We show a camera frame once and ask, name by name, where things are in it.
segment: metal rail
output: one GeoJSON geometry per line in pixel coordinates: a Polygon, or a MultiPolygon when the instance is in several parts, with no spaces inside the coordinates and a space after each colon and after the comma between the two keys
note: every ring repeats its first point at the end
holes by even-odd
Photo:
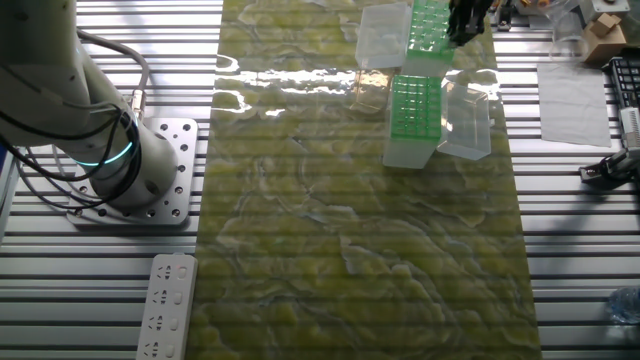
{"type": "MultiPolygon", "coordinates": [[[[78,4],[82,29],[148,59],[147,116],[198,121],[191,222],[186,231],[78,232],[20,182],[0,246],[0,358],[135,357],[152,257],[195,247],[221,13],[221,0],[78,4]]],[[[607,88],[611,148],[544,142],[536,63],[549,61],[550,33],[516,18],[511,32],[494,39],[544,358],[638,359],[638,330],[614,326],[604,312],[614,288],[640,283],[636,190],[627,185],[602,196],[583,187],[577,172],[620,149],[613,93],[607,88]]],[[[130,94],[138,66],[87,49],[130,94]]],[[[53,169],[50,153],[40,160],[53,169]]],[[[34,183],[55,198],[42,179],[34,183]]]]}

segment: cable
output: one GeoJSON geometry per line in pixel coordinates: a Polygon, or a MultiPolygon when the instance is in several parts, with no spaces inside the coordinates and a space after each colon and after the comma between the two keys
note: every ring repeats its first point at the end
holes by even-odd
{"type": "MultiPolygon", "coordinates": [[[[140,149],[140,142],[139,142],[139,138],[140,137],[139,137],[139,134],[138,134],[138,128],[135,127],[135,126],[132,126],[130,128],[130,131],[129,131],[128,135],[130,137],[130,140],[134,143],[134,152],[131,154],[131,158],[129,159],[127,164],[123,164],[120,167],[120,169],[118,169],[118,171],[116,171],[116,173],[118,173],[121,169],[124,168],[124,166],[127,166],[127,165],[130,165],[129,166],[129,170],[125,174],[125,176],[122,179],[122,181],[120,182],[120,184],[118,186],[114,187],[117,190],[115,192],[111,193],[109,196],[103,198],[100,201],[94,202],[94,201],[91,201],[91,200],[82,199],[82,198],[74,195],[73,193],[65,190],[64,188],[62,188],[59,184],[55,183],[50,178],[45,177],[47,179],[47,181],[49,181],[49,183],[51,183],[56,189],[58,189],[59,191],[61,191],[65,195],[69,196],[70,198],[78,201],[79,203],[85,204],[85,205],[68,206],[68,205],[62,205],[62,204],[55,203],[55,202],[47,199],[46,197],[44,197],[43,195],[38,193],[38,191],[33,187],[33,184],[31,184],[31,181],[29,181],[27,175],[24,173],[24,170],[20,166],[18,166],[18,173],[20,174],[20,177],[22,178],[22,180],[25,183],[25,185],[27,186],[27,188],[36,197],[38,197],[38,199],[40,199],[42,202],[44,202],[44,203],[46,203],[48,205],[51,205],[51,206],[54,206],[54,207],[57,207],[57,208],[61,208],[61,209],[65,209],[65,210],[74,210],[74,211],[95,208],[97,206],[103,205],[105,203],[108,203],[109,201],[115,200],[118,197],[120,197],[127,190],[129,190],[129,188],[131,187],[131,184],[133,184],[133,182],[135,181],[135,179],[138,176],[138,172],[140,171],[140,165],[142,163],[142,156],[141,156],[141,149],[140,149]]],[[[30,149],[27,150],[27,151],[30,153],[30,155],[32,157],[34,157],[33,154],[30,152],[30,149]]]]}
{"type": "MultiPolygon", "coordinates": [[[[56,163],[56,167],[58,168],[58,171],[62,174],[62,175],[66,175],[65,171],[64,171],[64,167],[62,166],[62,162],[60,161],[60,156],[58,155],[58,148],[55,145],[51,145],[51,152],[53,153],[53,159],[56,163]]],[[[82,196],[85,196],[87,198],[91,198],[93,200],[102,200],[101,197],[99,196],[93,196],[93,195],[89,195],[89,194],[84,194],[82,191],[80,191],[73,183],[68,182],[67,185],[69,185],[69,187],[71,188],[71,190],[77,192],[78,194],[81,194],[82,196]]]]}
{"type": "MultiPolygon", "coordinates": [[[[109,105],[112,105],[115,108],[116,111],[122,111],[115,104],[109,103],[109,105]]],[[[0,119],[4,120],[5,122],[7,122],[7,123],[19,128],[19,129],[23,130],[23,131],[26,131],[26,132],[34,134],[34,135],[39,135],[39,136],[43,136],[43,137],[46,137],[46,138],[49,138],[49,139],[54,139],[54,140],[67,140],[67,141],[83,140],[83,139],[90,138],[90,137],[92,137],[94,135],[98,135],[99,133],[101,133],[105,129],[107,129],[109,127],[109,125],[112,125],[114,122],[117,122],[117,118],[115,118],[113,120],[106,121],[104,124],[100,125],[95,130],[89,131],[89,132],[84,133],[84,134],[63,135],[63,134],[50,133],[48,131],[36,129],[36,128],[31,127],[29,125],[25,125],[25,124],[19,122],[18,120],[12,118],[11,116],[7,115],[5,112],[3,112],[1,110],[0,110],[0,119]]]]}
{"type": "Polygon", "coordinates": [[[113,140],[116,135],[116,130],[118,129],[118,123],[124,118],[123,117],[124,114],[125,113],[123,113],[122,110],[120,110],[120,114],[118,115],[118,120],[113,122],[113,126],[111,127],[111,133],[109,134],[109,140],[107,140],[107,147],[105,149],[104,155],[102,156],[98,164],[95,167],[93,167],[89,172],[81,176],[65,177],[65,176],[61,176],[43,169],[42,167],[38,166],[37,164],[29,160],[26,156],[22,155],[20,151],[14,148],[9,143],[9,141],[7,141],[2,135],[0,135],[0,145],[4,146],[7,149],[7,151],[9,151],[13,156],[18,158],[20,161],[22,161],[24,164],[26,164],[33,170],[40,173],[40,175],[42,176],[50,177],[52,179],[59,180],[59,181],[67,181],[67,182],[82,181],[90,178],[91,176],[95,175],[98,171],[100,171],[100,169],[102,169],[102,167],[105,165],[105,162],[109,159],[111,147],[113,145],[113,140]]]}
{"type": "Polygon", "coordinates": [[[77,32],[78,37],[82,40],[88,40],[96,45],[103,46],[107,49],[111,49],[131,56],[133,60],[135,60],[142,67],[142,75],[140,76],[140,82],[138,83],[138,87],[136,88],[136,90],[144,91],[145,87],[147,86],[147,82],[149,81],[149,64],[147,64],[147,61],[142,55],[140,55],[140,53],[126,45],[122,45],[115,41],[107,40],[105,38],[89,34],[80,29],[78,29],[77,32]]]}
{"type": "MultiPolygon", "coordinates": [[[[141,91],[141,96],[142,96],[142,107],[144,106],[144,89],[146,87],[146,84],[149,80],[149,65],[147,64],[146,60],[144,59],[144,57],[142,55],[140,55],[138,52],[134,51],[133,49],[107,40],[107,39],[103,39],[101,37],[95,36],[95,35],[91,35],[88,34],[82,30],[77,30],[78,33],[78,37],[80,39],[83,40],[88,40],[91,41],[93,43],[95,43],[96,45],[99,46],[103,46],[118,52],[121,52],[123,54],[129,55],[131,56],[138,64],[140,64],[140,66],[142,67],[142,74],[140,77],[140,82],[138,84],[138,87],[136,88],[136,90],[134,91],[134,99],[136,94],[140,95],[138,93],[138,90],[141,91]]],[[[34,85],[33,83],[31,83],[30,81],[28,81],[27,79],[25,79],[23,76],[21,76],[20,74],[14,72],[13,70],[11,70],[6,64],[2,64],[0,63],[0,68],[4,69],[7,73],[9,73],[11,76],[13,76],[15,79],[17,79],[18,81],[22,82],[25,86],[29,87],[30,89],[32,89],[33,91],[37,92],[38,94],[42,95],[42,96],[47,96],[47,97],[52,97],[54,98],[54,100],[58,100],[62,103],[62,105],[67,106],[67,107],[71,107],[71,108],[76,108],[76,109],[83,109],[83,110],[99,110],[99,109],[103,109],[106,106],[113,106],[114,109],[117,111],[117,116],[115,118],[113,118],[113,120],[107,121],[105,123],[103,123],[102,125],[100,125],[99,127],[97,127],[96,129],[87,132],[87,133],[83,133],[83,134],[77,134],[77,135],[63,135],[63,134],[55,134],[55,133],[51,133],[51,132],[47,132],[44,130],[40,130],[31,126],[28,126],[26,124],[23,124],[19,121],[17,121],[16,119],[12,118],[11,116],[9,116],[8,114],[0,111],[0,119],[4,120],[5,122],[20,128],[23,131],[29,132],[31,134],[35,134],[38,136],[43,136],[46,138],[50,138],[50,139],[55,139],[55,140],[66,140],[66,141],[73,141],[73,140],[82,140],[82,139],[86,139],[92,136],[95,136],[99,133],[101,133],[102,131],[106,130],[107,128],[109,128],[109,126],[111,126],[111,132],[109,134],[109,139],[107,141],[107,145],[105,148],[105,153],[102,157],[102,159],[96,164],[96,166],[94,166],[89,172],[85,173],[82,176],[74,176],[74,177],[67,177],[64,170],[62,169],[61,163],[60,163],[60,159],[58,158],[58,154],[57,151],[54,149],[54,158],[56,160],[56,164],[58,166],[58,170],[60,171],[60,173],[62,175],[58,175],[55,173],[52,173],[50,171],[45,170],[37,161],[36,157],[33,155],[32,151],[30,148],[27,149],[28,154],[31,156],[31,158],[33,160],[29,160],[29,158],[27,156],[24,156],[20,151],[18,151],[16,148],[14,148],[8,141],[7,139],[5,139],[1,134],[0,134],[0,145],[3,145],[4,147],[7,148],[7,151],[9,151],[11,154],[13,154],[17,159],[19,159],[20,161],[22,161],[25,165],[31,167],[32,169],[34,169],[36,172],[38,172],[40,175],[42,175],[43,177],[46,178],[47,181],[49,181],[56,189],[60,190],[61,192],[63,192],[64,194],[66,194],[67,196],[69,196],[70,198],[78,201],[81,204],[84,204],[82,206],[66,206],[66,205],[61,205],[61,204],[57,204],[55,202],[52,202],[48,199],[46,199],[44,196],[42,196],[41,194],[39,194],[37,192],[37,190],[35,190],[35,188],[32,186],[31,182],[28,180],[26,174],[24,173],[24,169],[21,166],[18,166],[18,172],[20,174],[20,176],[23,178],[23,181],[25,183],[25,185],[27,186],[27,188],[29,188],[29,190],[31,192],[33,192],[40,200],[42,200],[43,202],[51,205],[51,206],[55,206],[55,207],[59,207],[59,208],[63,208],[63,209],[67,209],[67,210],[81,210],[81,209],[87,209],[87,208],[93,208],[102,204],[105,204],[109,201],[112,201],[116,198],[118,198],[119,196],[121,196],[122,194],[124,194],[125,191],[127,191],[129,189],[129,187],[131,186],[131,184],[133,184],[133,182],[135,181],[138,172],[140,170],[140,166],[141,166],[141,149],[140,149],[140,137],[139,137],[139,133],[138,133],[138,129],[136,126],[132,126],[133,125],[133,119],[131,117],[129,117],[129,115],[122,109],[120,109],[116,104],[113,103],[109,103],[109,102],[101,102],[101,103],[97,103],[97,104],[90,104],[90,105],[84,105],[84,104],[76,104],[70,101],[65,101],[64,99],[59,98],[59,96],[57,94],[52,94],[51,92],[49,92],[47,89],[43,89],[43,88],[39,88],[38,86],[34,85]],[[105,179],[109,179],[113,176],[115,176],[116,174],[120,173],[120,171],[122,171],[122,169],[124,169],[126,166],[129,166],[129,169],[127,171],[127,173],[125,174],[125,177],[122,179],[122,181],[120,182],[120,184],[118,184],[118,186],[114,187],[115,189],[117,189],[115,192],[111,193],[110,195],[108,195],[107,197],[101,199],[100,201],[93,201],[93,200],[89,200],[86,198],[82,198],[80,196],[76,196],[75,194],[73,194],[72,192],[67,191],[66,189],[62,188],[59,184],[57,184],[54,180],[58,180],[58,181],[65,181],[69,184],[69,186],[77,191],[78,193],[82,194],[73,184],[72,182],[77,182],[77,181],[82,181],[85,179],[90,178],[91,176],[95,175],[108,161],[108,158],[110,156],[110,152],[111,152],[111,148],[113,146],[113,141],[115,139],[115,134],[117,132],[117,128],[118,128],[118,124],[122,123],[124,126],[124,131],[125,133],[128,135],[129,140],[132,144],[133,147],[133,151],[131,153],[131,155],[129,156],[129,158],[123,162],[123,164],[120,166],[120,168],[115,171],[114,173],[112,173],[109,177],[105,178],[105,179]]]]}

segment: clear plastic box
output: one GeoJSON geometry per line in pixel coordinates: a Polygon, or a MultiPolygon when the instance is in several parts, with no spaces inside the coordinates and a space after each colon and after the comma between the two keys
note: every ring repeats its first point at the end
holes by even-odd
{"type": "Polygon", "coordinates": [[[446,98],[442,138],[438,151],[470,160],[491,153],[489,96],[482,91],[447,82],[442,88],[446,98]]]}
{"type": "Polygon", "coordinates": [[[360,68],[402,66],[410,21],[411,8],[405,2],[365,7],[356,45],[360,68]]]}

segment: power strip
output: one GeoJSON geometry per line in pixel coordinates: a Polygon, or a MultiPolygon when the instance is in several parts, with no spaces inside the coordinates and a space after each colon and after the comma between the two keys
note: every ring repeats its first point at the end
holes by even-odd
{"type": "Polygon", "coordinates": [[[136,360],[184,358],[197,265],[190,255],[153,259],[136,360]]]}

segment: black device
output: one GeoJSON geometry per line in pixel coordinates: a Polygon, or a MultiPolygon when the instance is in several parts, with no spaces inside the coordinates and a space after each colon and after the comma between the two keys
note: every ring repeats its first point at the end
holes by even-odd
{"type": "Polygon", "coordinates": [[[484,33],[484,17],[493,0],[450,0],[449,40],[458,46],[484,33]]]}
{"type": "Polygon", "coordinates": [[[629,49],[614,57],[605,71],[611,76],[620,109],[640,106],[640,50],[629,49]]]}
{"type": "Polygon", "coordinates": [[[640,50],[625,49],[603,68],[611,77],[618,100],[624,148],[600,163],[580,167],[583,183],[601,189],[615,189],[640,179],[640,50]]]}

